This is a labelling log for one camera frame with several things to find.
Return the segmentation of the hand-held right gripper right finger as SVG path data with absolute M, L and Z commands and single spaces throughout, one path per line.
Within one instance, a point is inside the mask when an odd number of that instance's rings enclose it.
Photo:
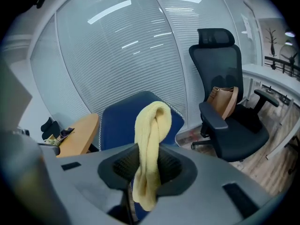
M 161 186 L 157 196 L 177 196 L 183 194 L 194 183 L 198 170 L 188 157 L 175 152 L 171 146 L 159 147 L 157 165 Z

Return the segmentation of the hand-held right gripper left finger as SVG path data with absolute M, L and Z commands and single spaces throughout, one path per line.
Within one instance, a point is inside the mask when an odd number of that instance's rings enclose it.
M 104 159 L 97 172 L 103 182 L 111 189 L 127 189 L 140 165 L 137 144 Z

